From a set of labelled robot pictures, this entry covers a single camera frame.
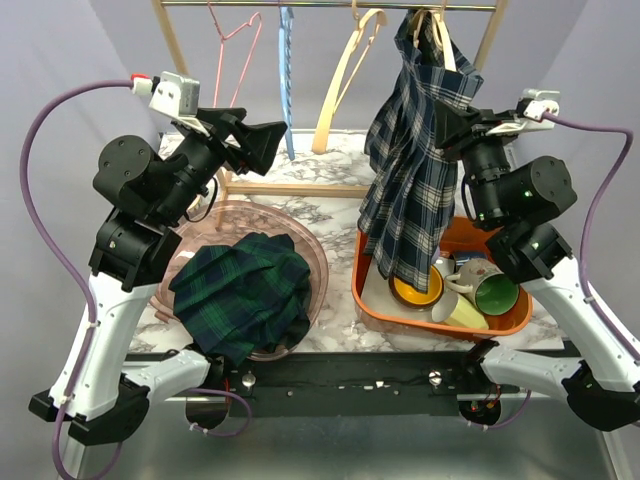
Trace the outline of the navy beige plaid skirt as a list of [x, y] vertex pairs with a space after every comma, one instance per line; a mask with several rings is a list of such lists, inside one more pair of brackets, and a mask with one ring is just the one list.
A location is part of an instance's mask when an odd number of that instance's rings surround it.
[[435, 103], [466, 109], [484, 82], [458, 48], [452, 50], [454, 67], [446, 68], [432, 20], [432, 12], [412, 9], [394, 37], [401, 69], [366, 134], [364, 152], [375, 177], [357, 222], [380, 274], [419, 292], [429, 289], [458, 181], [456, 162], [436, 146]]

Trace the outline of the wooden hanger with skirt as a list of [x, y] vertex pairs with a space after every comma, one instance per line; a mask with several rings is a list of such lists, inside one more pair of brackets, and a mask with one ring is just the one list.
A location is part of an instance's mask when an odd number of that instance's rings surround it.
[[456, 71], [455, 54], [452, 47], [450, 34], [445, 22], [445, 11], [448, 6], [447, 0], [442, 0], [441, 5], [435, 9], [420, 8], [413, 15], [410, 22], [409, 32], [411, 33], [412, 44], [415, 48], [419, 47], [420, 32], [425, 15], [431, 15], [431, 31], [433, 44], [438, 47], [443, 55], [444, 68], [447, 71]]

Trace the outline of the pink wire hanger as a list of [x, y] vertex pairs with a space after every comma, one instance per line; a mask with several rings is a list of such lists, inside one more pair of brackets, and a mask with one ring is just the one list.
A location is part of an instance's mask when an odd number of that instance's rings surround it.
[[254, 11], [236, 26], [226, 28], [214, 4], [214, 1], [206, 2], [219, 43], [212, 106], [233, 107], [239, 99], [261, 38], [263, 17]]

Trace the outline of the light blue wavy hanger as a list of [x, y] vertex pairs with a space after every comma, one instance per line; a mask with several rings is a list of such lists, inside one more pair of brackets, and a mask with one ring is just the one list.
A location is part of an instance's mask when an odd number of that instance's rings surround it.
[[278, 67], [280, 83], [280, 101], [283, 120], [287, 125], [285, 142], [287, 155], [290, 160], [295, 159], [295, 148], [292, 132], [292, 79], [291, 79], [291, 40], [293, 26], [293, 10], [289, 6], [279, 6], [278, 30]]

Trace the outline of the green plaid skirt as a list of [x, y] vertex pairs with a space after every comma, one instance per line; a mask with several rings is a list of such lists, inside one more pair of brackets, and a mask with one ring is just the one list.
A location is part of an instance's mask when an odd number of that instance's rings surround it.
[[287, 234], [252, 232], [232, 246], [205, 245], [169, 283], [173, 313], [203, 353], [238, 365], [305, 337], [310, 275]]

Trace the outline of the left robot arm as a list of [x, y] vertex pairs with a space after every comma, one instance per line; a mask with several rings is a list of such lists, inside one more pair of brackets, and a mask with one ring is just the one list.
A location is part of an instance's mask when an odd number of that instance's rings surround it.
[[181, 236], [176, 229], [221, 167], [265, 175], [287, 131], [283, 121], [246, 125], [243, 108], [201, 108], [201, 131], [182, 130], [173, 157], [163, 160], [141, 137], [123, 135], [98, 158], [94, 189], [112, 210], [96, 234], [89, 260], [93, 300], [56, 383], [32, 397], [29, 409], [47, 422], [58, 412], [71, 438], [85, 446], [120, 443], [149, 408], [183, 391], [214, 393], [220, 368], [191, 348], [138, 374], [122, 367], [139, 318]]

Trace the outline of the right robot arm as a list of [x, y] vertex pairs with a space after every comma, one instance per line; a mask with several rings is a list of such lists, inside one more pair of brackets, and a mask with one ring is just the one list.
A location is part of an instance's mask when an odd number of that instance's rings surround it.
[[553, 92], [535, 90], [503, 112], [435, 104], [435, 143], [463, 165], [465, 209], [488, 233], [490, 256], [579, 352], [552, 358], [487, 340], [471, 350], [460, 379], [474, 392], [494, 383], [546, 395], [589, 426], [610, 432], [639, 422], [639, 341], [589, 281], [587, 246], [573, 249], [553, 226], [577, 200], [564, 161], [541, 156], [512, 168], [505, 155], [517, 136], [559, 125], [558, 111]]

